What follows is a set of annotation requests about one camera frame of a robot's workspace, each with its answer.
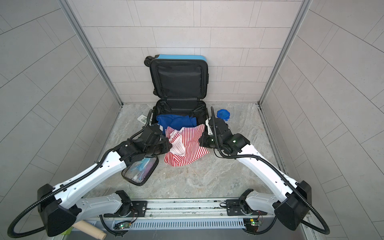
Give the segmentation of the clear jar with blue lid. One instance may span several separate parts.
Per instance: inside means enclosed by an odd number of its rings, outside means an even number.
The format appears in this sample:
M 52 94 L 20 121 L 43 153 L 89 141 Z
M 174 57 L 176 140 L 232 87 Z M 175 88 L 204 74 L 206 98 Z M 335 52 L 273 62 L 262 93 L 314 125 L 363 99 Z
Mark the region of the clear jar with blue lid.
M 217 118 L 222 119 L 224 121 L 228 121 L 230 119 L 230 112 L 226 109 L 221 109 L 217 111 Z

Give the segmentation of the clear toiletry pouch black trim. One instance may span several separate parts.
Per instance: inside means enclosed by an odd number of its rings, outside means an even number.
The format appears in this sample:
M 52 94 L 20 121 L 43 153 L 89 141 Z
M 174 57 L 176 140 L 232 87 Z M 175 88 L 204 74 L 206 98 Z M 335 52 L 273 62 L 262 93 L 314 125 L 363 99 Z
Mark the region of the clear toiletry pouch black trim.
M 129 183 L 136 186 L 142 186 L 146 183 L 158 164 L 158 157 L 144 158 L 141 161 L 135 162 L 130 167 L 124 169 L 121 175 L 123 179 Z

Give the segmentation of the blue shirt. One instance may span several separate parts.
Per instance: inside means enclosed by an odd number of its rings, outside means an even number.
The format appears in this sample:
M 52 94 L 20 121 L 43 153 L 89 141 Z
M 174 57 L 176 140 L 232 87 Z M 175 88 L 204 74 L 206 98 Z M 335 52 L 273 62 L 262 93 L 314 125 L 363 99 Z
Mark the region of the blue shirt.
M 190 116 L 179 115 L 158 115 L 156 117 L 158 124 L 162 127 L 163 135 L 166 129 L 171 127 L 174 130 L 181 130 L 182 128 L 193 128 L 197 126 L 197 119 Z

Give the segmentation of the red white striped garment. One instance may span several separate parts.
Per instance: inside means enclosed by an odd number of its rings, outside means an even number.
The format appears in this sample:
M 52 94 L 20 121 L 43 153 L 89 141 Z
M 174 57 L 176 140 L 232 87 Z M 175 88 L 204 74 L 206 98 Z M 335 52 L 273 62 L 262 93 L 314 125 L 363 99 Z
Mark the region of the red white striped garment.
M 186 166 L 209 154 L 209 150 L 201 147 L 199 143 L 204 130 L 205 125 L 193 128 L 183 127 L 179 131 L 167 127 L 165 133 L 172 147 L 165 154 L 165 163 L 172 167 Z

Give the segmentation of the blue suitcase with black lining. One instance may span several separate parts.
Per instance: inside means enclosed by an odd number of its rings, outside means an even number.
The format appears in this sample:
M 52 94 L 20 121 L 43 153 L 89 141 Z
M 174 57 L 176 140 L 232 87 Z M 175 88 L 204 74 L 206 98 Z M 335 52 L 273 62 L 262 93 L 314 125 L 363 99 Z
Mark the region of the blue suitcase with black lining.
M 208 118 L 207 96 L 209 68 L 207 59 L 200 55 L 147 56 L 145 66 L 150 69 L 153 94 L 160 99 L 153 107 L 152 124 L 159 115 L 179 115 L 196 118 L 204 124 Z

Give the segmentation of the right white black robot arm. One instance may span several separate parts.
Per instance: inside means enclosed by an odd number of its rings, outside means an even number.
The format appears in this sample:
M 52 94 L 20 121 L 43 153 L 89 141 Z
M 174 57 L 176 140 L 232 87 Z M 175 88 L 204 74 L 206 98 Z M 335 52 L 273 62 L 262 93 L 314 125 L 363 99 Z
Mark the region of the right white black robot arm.
M 211 116 L 199 142 L 201 146 L 218 150 L 224 159 L 237 160 L 249 168 L 272 194 L 256 194 L 247 190 L 239 198 L 243 212 L 262 211 L 274 215 L 286 228 L 294 231 L 303 224 L 321 234 L 330 234 L 324 218 L 312 206 L 312 188 L 287 176 L 266 160 L 242 134 L 233 134 L 228 124 Z

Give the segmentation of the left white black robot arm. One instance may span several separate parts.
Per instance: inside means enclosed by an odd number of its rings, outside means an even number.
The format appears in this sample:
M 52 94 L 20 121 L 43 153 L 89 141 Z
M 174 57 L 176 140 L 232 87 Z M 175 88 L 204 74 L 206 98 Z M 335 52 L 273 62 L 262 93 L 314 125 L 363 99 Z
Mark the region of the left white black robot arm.
M 38 190 L 38 200 L 11 222 L 8 236 L 16 239 L 46 231 L 49 237 L 54 237 L 89 217 L 104 214 L 125 217 L 132 213 L 133 204 L 125 191 L 116 191 L 109 196 L 91 200 L 83 200 L 82 197 L 115 173 L 145 158 L 156 158 L 168 153 L 172 148 L 168 138 L 157 126 L 146 126 L 136 135 L 137 139 L 127 139 L 107 150 L 98 162 L 75 177 L 56 186 L 42 186 Z M 43 227 L 24 233 L 15 232 L 19 221 L 34 208 L 38 208 Z

